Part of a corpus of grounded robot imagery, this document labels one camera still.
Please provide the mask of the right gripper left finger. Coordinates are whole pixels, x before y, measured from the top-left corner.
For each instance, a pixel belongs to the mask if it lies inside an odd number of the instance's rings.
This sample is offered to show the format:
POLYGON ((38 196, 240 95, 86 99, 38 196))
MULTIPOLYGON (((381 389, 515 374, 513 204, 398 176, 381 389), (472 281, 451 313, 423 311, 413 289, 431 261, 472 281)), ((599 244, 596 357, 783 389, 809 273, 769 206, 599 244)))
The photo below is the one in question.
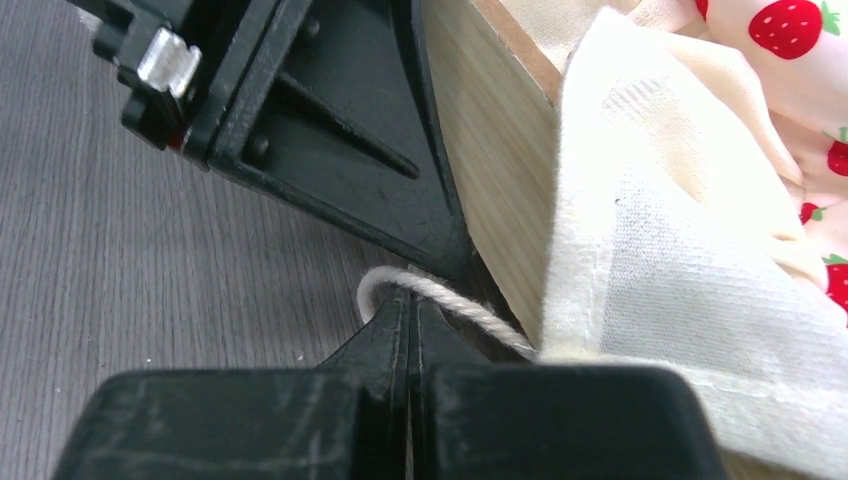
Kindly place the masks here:
POLYGON ((402 479, 409 297, 313 368, 125 372, 91 396, 57 479, 402 479))

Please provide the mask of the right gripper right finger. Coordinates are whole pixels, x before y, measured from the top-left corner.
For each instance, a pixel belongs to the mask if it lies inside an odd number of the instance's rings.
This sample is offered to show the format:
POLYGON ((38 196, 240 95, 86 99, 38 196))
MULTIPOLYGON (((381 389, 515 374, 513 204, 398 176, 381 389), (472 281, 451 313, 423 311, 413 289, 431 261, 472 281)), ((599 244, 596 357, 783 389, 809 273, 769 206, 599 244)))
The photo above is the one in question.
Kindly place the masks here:
POLYGON ((429 301, 410 313, 417 479, 719 479, 701 405, 656 367, 496 364, 429 301))

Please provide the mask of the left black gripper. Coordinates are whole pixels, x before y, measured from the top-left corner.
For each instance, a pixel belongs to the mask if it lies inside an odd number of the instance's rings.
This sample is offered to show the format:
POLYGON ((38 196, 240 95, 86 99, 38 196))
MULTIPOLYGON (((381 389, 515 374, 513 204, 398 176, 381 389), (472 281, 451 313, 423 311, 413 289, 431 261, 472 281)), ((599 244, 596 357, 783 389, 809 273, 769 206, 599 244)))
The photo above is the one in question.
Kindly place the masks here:
POLYGON ((83 1, 122 125, 428 272, 471 241, 419 1, 83 1))

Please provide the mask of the wooden pet bed frame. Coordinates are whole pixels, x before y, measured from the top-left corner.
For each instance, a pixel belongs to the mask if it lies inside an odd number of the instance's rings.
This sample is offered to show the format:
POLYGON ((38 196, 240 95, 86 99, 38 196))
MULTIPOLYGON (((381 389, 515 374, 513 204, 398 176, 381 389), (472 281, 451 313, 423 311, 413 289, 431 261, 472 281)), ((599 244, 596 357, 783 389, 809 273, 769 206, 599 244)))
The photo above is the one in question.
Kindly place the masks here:
POLYGON ((427 1, 426 46, 444 143, 479 256, 531 343, 599 351, 611 191, 563 133, 562 77, 498 1, 427 1))

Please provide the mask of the strawberry print ruffled blanket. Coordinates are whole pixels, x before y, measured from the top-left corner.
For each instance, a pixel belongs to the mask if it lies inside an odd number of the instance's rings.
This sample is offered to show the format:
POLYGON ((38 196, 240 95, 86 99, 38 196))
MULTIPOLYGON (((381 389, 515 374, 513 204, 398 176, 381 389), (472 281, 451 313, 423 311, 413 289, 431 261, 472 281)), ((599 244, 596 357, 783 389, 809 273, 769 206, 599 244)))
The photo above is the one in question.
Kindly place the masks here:
POLYGON ((563 133, 611 191, 600 349, 547 354, 520 325, 377 267, 543 363, 668 367, 734 476, 847 475, 847 5, 498 1, 562 77, 563 133))

